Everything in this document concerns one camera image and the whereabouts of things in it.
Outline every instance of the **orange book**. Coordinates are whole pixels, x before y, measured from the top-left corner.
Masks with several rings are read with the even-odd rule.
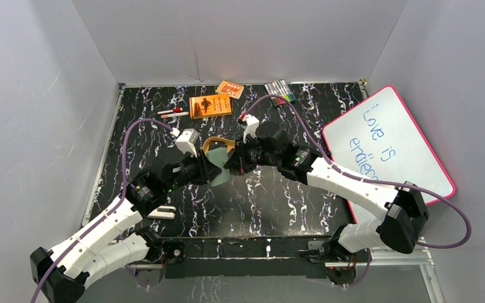
[[[231,115],[231,100],[227,94],[191,97],[192,119]]]

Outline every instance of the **white whiteboard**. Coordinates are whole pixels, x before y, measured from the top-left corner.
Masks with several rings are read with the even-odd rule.
[[[455,185],[392,86],[386,86],[323,128],[334,161],[372,179],[404,182],[442,196]],[[426,204],[437,200],[423,194]],[[351,203],[357,221],[374,216]]]

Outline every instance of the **yellow object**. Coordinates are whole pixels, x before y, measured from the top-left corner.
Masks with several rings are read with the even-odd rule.
[[[189,111],[192,119],[231,115],[231,100],[226,94],[191,97]]]
[[[203,152],[205,154],[207,154],[207,152],[209,152],[209,146],[213,142],[224,142],[224,144],[226,144],[228,153],[231,152],[231,150],[235,148],[235,141],[228,140],[228,139],[221,138],[221,137],[212,136],[212,137],[207,138],[205,140],[205,142],[203,142],[203,146],[201,147],[201,149],[203,150]]]

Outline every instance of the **white wall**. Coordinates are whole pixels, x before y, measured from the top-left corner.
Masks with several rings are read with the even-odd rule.
[[[410,0],[369,78],[395,85],[451,178],[453,198],[472,221],[469,243],[432,250],[449,303],[485,302],[485,1]],[[464,234],[445,205],[429,207],[426,237]]]
[[[71,1],[0,0],[0,302],[28,302],[30,253],[79,228],[116,94]]]
[[[73,0],[119,83],[353,81],[407,0]]]

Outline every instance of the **pen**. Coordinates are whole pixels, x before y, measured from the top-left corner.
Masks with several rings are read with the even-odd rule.
[[[167,114],[160,116],[163,119],[171,118],[171,117],[179,117],[179,116],[188,116],[189,112],[175,112],[173,114]]]
[[[175,109],[171,110],[163,110],[162,112],[157,112],[158,115],[163,115],[163,114],[171,114],[173,112],[182,112],[183,109],[181,107],[176,107]]]

